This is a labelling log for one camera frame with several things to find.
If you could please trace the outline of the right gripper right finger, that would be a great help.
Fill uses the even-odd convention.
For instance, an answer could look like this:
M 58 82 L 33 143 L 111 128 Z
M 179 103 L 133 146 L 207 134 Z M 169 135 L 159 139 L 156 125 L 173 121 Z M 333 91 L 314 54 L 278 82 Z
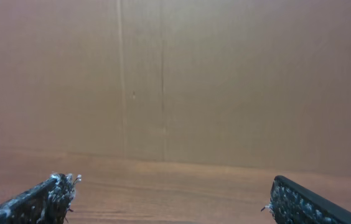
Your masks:
M 277 175 L 268 210 L 277 224 L 351 224 L 351 212 L 313 191 Z

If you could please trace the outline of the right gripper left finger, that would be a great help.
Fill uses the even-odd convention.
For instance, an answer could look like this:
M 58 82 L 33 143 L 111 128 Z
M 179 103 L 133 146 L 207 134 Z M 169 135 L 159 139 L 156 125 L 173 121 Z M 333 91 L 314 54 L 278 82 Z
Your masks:
M 52 174 L 33 188 L 0 204 L 0 224 L 63 224 L 76 196 L 79 174 Z

